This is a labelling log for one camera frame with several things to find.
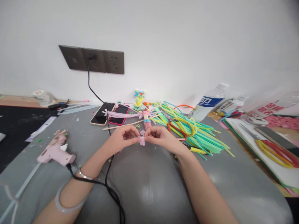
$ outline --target dark floor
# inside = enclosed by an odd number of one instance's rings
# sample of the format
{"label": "dark floor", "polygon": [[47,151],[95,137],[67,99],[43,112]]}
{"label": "dark floor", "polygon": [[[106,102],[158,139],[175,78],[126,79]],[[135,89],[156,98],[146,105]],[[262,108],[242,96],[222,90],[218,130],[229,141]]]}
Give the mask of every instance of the dark floor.
{"label": "dark floor", "polygon": [[[0,106],[0,133],[7,136],[0,142],[0,173],[29,144],[25,140],[57,110],[31,107]],[[299,223],[299,198],[286,198]]]}

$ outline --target gray table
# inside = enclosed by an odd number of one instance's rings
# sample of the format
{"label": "gray table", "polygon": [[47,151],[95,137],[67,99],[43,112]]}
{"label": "gray table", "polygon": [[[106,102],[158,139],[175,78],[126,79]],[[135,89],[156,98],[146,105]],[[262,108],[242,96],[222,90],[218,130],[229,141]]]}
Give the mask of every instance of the gray table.
{"label": "gray table", "polygon": [[[59,116],[40,134],[40,143],[32,142],[30,145],[36,145],[26,147],[9,164],[0,175],[0,181],[9,183],[15,195],[58,129],[69,130],[68,152],[77,156],[73,170],[78,170],[109,137],[108,131],[89,123],[93,111],[96,108]],[[137,120],[129,119],[128,123]],[[233,158],[222,151],[213,157],[205,156],[208,160],[204,161],[195,153],[240,223],[292,223],[290,208],[274,183],[225,129],[209,117],[203,123],[221,131],[217,137],[230,146],[236,156]],[[107,168],[108,162],[99,175],[102,182]],[[70,177],[67,168],[55,161],[42,164],[20,198],[16,223],[31,223]],[[157,145],[135,144],[116,154],[108,183],[120,197],[128,224],[198,223],[177,160]],[[0,196],[2,215],[10,203],[3,187],[0,187]],[[11,215],[12,210],[4,223],[10,223]],[[118,222],[117,205],[103,186],[94,186],[75,223]]]}

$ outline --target silver bangle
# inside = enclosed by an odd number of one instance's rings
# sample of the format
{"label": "silver bangle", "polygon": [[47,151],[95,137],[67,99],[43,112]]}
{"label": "silver bangle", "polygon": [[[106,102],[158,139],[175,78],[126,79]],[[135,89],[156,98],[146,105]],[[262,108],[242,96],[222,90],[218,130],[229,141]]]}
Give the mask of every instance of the silver bangle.
{"label": "silver bangle", "polygon": [[83,177],[84,179],[88,179],[88,180],[94,180],[95,178],[91,178],[91,177],[88,177],[88,176],[85,176],[82,172],[81,172],[81,168],[79,169],[79,174],[81,177]]}
{"label": "silver bangle", "polygon": [[65,182],[65,184],[62,185],[62,186],[59,188],[59,190],[57,191],[57,194],[56,194],[56,196],[55,196],[55,205],[56,205],[56,208],[57,208],[59,211],[61,211],[62,213],[70,213],[70,212],[73,212],[73,211],[78,210],[79,208],[81,208],[81,207],[83,206],[84,202],[86,201],[86,199],[87,199],[87,197],[88,197],[88,195],[87,195],[86,198],[84,198],[84,200],[83,200],[80,204],[78,204],[77,206],[74,206],[74,207],[71,207],[71,208],[65,208],[65,207],[63,207],[63,206],[60,204],[60,200],[59,200],[59,198],[60,198],[60,193],[61,193],[62,189],[64,188],[64,186],[65,186],[67,183],[68,183],[68,181]]}

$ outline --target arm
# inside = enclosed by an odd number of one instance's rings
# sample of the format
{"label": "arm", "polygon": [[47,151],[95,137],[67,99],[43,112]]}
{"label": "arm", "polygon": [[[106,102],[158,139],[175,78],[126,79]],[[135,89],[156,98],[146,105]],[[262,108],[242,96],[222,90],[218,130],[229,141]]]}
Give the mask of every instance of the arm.
{"label": "arm", "polygon": [[193,208],[200,223],[239,223],[197,158],[166,128],[149,127],[145,132],[145,141],[161,145],[177,156]]}
{"label": "arm", "polygon": [[[140,136],[138,130],[133,125],[117,128],[105,144],[82,166],[81,172],[88,177],[96,178],[108,158],[124,147],[140,141],[139,138],[134,138],[134,134]],[[87,183],[72,178],[61,191],[59,198],[60,204],[65,208],[71,208],[80,204],[89,194],[92,187],[93,183]],[[56,208],[55,198],[53,198],[38,215],[34,224],[73,223],[80,210],[81,208],[71,213],[62,213]]]}

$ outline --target pink phone case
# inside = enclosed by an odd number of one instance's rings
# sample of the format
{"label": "pink phone case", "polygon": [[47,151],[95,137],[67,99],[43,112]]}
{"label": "pink phone case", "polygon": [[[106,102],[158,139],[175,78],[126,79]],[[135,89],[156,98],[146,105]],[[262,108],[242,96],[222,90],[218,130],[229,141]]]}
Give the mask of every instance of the pink phone case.
{"label": "pink phone case", "polygon": [[110,122],[110,119],[111,119],[111,118],[109,118],[109,120],[108,120],[109,123],[111,123],[111,124],[116,124],[116,125],[119,125],[119,126],[123,125],[124,122],[125,122],[125,120],[126,120],[126,119],[124,118],[124,121],[123,121],[121,124],[117,124],[117,123]]}

